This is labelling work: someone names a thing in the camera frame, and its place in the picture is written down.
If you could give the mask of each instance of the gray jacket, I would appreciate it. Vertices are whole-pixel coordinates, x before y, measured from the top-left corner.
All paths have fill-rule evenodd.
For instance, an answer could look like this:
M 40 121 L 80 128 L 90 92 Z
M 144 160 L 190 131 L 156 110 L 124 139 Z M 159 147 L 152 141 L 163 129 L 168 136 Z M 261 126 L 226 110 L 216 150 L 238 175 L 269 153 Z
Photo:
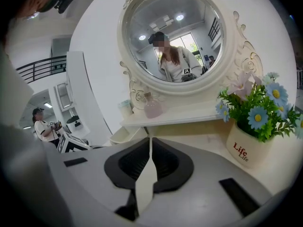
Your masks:
M 182 70 L 190 67 L 192 74 L 194 74 L 197 78 L 200 77 L 202 74 L 202 66 L 198 62 L 197 58 L 192 54 L 192 52 L 181 46 L 178 47 L 178 52 Z M 165 60 L 162 62 L 162 64 L 159 64 L 159 71 L 166 77 L 167 81 L 172 82 L 172 78 L 169 71 L 167 70 L 167 64 Z

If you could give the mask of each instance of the round mirror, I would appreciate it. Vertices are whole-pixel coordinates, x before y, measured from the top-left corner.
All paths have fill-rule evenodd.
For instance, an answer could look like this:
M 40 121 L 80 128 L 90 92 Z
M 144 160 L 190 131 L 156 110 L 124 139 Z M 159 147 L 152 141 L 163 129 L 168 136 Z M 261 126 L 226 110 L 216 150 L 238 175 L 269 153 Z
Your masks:
M 207 74 L 223 40 L 220 19 L 205 0 L 144 0 L 129 20 L 127 37 L 138 64 L 169 82 Z

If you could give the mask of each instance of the black rectangular strip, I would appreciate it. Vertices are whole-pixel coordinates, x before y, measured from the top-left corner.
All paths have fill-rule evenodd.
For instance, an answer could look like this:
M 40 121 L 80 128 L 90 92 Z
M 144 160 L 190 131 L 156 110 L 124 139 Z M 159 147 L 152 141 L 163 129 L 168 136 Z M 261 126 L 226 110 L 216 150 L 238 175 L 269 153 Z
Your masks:
M 66 165 L 66 167 L 69 167 L 69 166 L 74 166 L 74 165 L 77 165 L 77 164 L 81 164 L 83 162 L 86 162 L 87 159 L 81 157 L 81 158 L 77 158 L 77 159 L 74 159 L 74 160 L 69 160 L 69 161 L 64 161 L 64 164 Z
M 219 183 L 244 217 L 260 207 L 233 178 L 221 180 Z

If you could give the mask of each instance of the white shelf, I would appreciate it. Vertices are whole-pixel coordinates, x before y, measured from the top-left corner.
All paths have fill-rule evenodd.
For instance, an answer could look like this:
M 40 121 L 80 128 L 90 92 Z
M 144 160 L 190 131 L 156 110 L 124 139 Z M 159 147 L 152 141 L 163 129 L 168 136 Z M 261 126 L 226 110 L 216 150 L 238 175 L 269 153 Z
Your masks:
M 177 123 L 200 122 L 221 119 L 222 117 L 216 112 L 216 102 L 206 102 L 193 105 L 169 108 L 160 116 L 148 119 L 143 110 L 123 120 L 122 126 L 148 127 Z

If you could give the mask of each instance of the pink bottle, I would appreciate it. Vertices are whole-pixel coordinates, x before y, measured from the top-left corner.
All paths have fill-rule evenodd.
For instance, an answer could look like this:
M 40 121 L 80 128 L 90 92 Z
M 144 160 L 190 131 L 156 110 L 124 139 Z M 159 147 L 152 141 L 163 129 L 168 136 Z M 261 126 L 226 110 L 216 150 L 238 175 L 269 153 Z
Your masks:
M 152 119 L 161 115 L 161 104 L 153 99 L 152 94 L 150 92 L 144 93 L 144 96 L 146 98 L 146 105 L 144 106 L 146 117 Z

